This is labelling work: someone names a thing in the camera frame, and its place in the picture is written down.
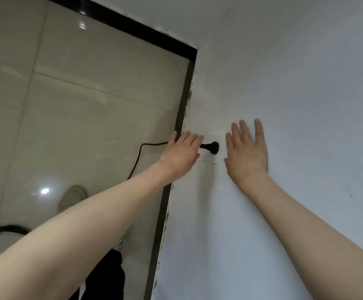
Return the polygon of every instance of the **tile grout line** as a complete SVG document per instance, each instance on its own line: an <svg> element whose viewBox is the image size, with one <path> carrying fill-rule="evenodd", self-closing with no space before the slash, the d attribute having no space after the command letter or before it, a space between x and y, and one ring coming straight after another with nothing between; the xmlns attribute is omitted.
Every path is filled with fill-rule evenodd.
<svg viewBox="0 0 363 300"><path fill-rule="evenodd" d="M41 31L40 31L40 34L39 34L39 39L38 39L38 42L37 42L36 54L34 55L33 66L32 66L32 69L30 71L29 83L28 83L28 87L26 89L25 98L23 100L23 104L22 104L22 107L21 107L20 116L19 116L19 120L18 120L18 128L17 128L16 133L15 133L14 143L12 145L11 158L10 158L9 165L8 165L8 169L7 169L7 172L6 172L6 175L5 175L4 185L2 187L2 193L1 193L1 199L0 199L0 213L1 213L2 204L3 204L3 201L4 201L4 192L5 192L7 183L8 183L9 173L10 173L10 170L11 170L11 167L12 167L12 163L13 163L13 159L14 159L14 156L15 156L15 147L16 147L16 144L18 143L18 138L19 138L19 133L20 133L20 127L21 127L21 124L22 124L22 120L23 120L23 116L24 116L25 110L26 110L26 105L27 105L27 101L28 101L28 97L29 97L29 92L30 92L30 86L32 84L32 79L33 79L33 72L34 72L34 68L36 66L37 56L39 54L39 49L40 49L41 41L42 41L43 34L44 34L44 30L45 30L45 27L46 27L47 15L48 15L48 2L46 1L45 12L44 12L44 19L43 19Z"/></svg>
<svg viewBox="0 0 363 300"><path fill-rule="evenodd" d="M125 100L128 100L128 101L133 101L133 102L136 102L136 103L139 103L139 104L143 104L143 105L147 105L147 106L151 106L151 107L154 107L154 108L158 108L160 110L166 110L166 111L174 111L176 112L176 110L170 110L168 108L163 108L163 107L160 107L160 106L155 106L155 105L150 105L148 103L144 103L144 102L140 102L140 101L136 101L136 100L133 100L131 98L126 98L126 97L122 97L121 95L116 95L116 94L113 94L113 93L110 93L108 91L104 91L104 90L98 90L96 88L92 88L92 87L88 87L86 85L81 85L81 84L78 84L78 83L75 83L75 82L71 82L71 81L67 81L67 80L63 80L63 79L60 79L60 78L57 78L57 77L53 77L51 75L45 75L45 74L42 74L42 73L39 73L39 72L36 72L34 71L34 73L36 75L43 75L45 77L49 77L49 78L52 78L52 79L56 79L56 80L60 80L60 81L63 81L63 82L66 82L66 83L70 83L70 84L73 84L73 85L77 85L77 86L81 86L81 87L84 87L84 88L88 88L90 90L96 90L96 91L99 91L99 92L102 92L104 94L108 94L108 95L112 95L114 97L117 97L117 98L121 98L121 99L125 99Z"/></svg>

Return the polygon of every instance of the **hand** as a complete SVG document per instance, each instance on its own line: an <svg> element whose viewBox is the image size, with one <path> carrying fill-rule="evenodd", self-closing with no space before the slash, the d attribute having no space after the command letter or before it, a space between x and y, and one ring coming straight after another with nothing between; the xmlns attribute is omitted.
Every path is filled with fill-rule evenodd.
<svg viewBox="0 0 363 300"><path fill-rule="evenodd" d="M255 141L252 140L244 120L231 124L231 134L226 134L227 173L233 182L241 188L241 184L251 177L267 170L267 148L264 128L259 119L255 119Z"/></svg>
<svg viewBox="0 0 363 300"><path fill-rule="evenodd" d="M165 151L157 162L167 172L168 183L183 177L190 171L200 156L198 149L204 136L192 135L188 131L181 135L177 142L175 140L176 132L174 131Z"/></svg>

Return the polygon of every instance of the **forearm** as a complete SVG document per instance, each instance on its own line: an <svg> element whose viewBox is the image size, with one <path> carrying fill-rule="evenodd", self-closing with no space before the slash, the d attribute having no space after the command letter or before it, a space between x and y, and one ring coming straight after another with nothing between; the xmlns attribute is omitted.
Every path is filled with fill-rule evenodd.
<svg viewBox="0 0 363 300"><path fill-rule="evenodd" d="M266 173L245 180L240 188L272 227L315 299L363 299L363 250Z"/></svg>
<svg viewBox="0 0 363 300"><path fill-rule="evenodd" d="M133 222L146 198L167 183L154 164L29 233L0 255L0 299L68 298ZM22 287L26 282L27 291Z"/></svg>

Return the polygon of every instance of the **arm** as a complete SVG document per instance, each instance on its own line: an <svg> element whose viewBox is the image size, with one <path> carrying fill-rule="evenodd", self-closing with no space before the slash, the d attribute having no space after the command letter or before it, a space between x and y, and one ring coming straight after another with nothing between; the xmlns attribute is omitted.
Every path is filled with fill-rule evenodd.
<svg viewBox="0 0 363 300"><path fill-rule="evenodd" d="M255 141L244 121L226 134L227 173L283 244L314 299L363 299L363 250L294 200L267 174L262 124Z"/></svg>
<svg viewBox="0 0 363 300"><path fill-rule="evenodd" d="M147 197L186 174L203 136L172 135L143 173L50 219L0 255L0 300L68 299L140 212Z"/></svg>

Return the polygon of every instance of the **left hand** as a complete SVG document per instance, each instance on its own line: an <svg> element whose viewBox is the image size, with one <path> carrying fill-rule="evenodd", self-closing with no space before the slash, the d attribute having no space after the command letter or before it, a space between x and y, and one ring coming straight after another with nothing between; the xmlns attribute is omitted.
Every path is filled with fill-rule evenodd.
<svg viewBox="0 0 363 300"><path fill-rule="evenodd" d="M169 175L169 183L183 177L193 167L200 156L198 149L204 136L191 134L188 131L181 135L179 140L175 140L176 132L174 131L165 151L157 162Z"/></svg>

